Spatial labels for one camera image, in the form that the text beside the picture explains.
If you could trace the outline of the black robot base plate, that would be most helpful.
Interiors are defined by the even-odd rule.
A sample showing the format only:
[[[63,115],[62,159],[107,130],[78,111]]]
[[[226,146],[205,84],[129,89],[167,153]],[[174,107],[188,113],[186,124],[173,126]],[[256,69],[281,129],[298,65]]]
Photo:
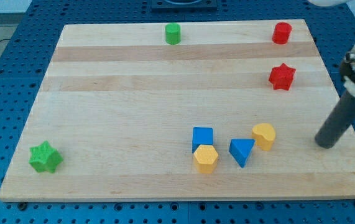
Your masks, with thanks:
[[[218,0],[150,0],[152,11],[217,9]]]

